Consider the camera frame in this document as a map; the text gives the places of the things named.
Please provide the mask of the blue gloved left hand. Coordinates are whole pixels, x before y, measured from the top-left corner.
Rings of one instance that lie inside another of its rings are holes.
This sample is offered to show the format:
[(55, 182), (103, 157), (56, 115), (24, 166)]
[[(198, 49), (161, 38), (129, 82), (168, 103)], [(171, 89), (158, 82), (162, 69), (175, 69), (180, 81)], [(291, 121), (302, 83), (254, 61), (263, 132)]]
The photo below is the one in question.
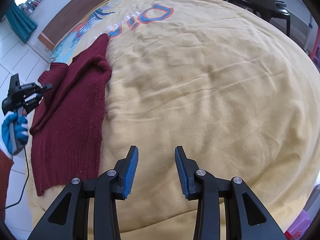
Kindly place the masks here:
[(1, 150), (10, 159), (23, 150), (29, 139), (28, 120), (24, 113), (8, 111), (1, 125)]

